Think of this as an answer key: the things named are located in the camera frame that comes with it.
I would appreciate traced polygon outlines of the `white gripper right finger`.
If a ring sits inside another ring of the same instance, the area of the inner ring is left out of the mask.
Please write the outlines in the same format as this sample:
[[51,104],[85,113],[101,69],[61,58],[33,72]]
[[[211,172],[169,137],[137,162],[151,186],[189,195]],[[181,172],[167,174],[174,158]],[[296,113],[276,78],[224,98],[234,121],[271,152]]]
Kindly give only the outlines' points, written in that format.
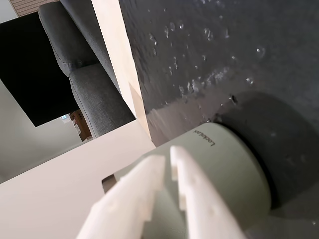
[[195,159],[181,146],[170,148],[172,180],[178,183],[189,239],[244,239],[235,217]]

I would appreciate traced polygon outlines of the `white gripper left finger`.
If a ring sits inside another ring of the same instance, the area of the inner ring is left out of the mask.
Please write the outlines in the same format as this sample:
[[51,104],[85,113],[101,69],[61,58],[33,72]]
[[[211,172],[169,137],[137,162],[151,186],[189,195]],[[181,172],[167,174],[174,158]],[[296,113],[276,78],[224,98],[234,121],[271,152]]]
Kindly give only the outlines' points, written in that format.
[[77,238],[140,239],[163,189],[164,172],[164,156],[143,159],[93,205]]

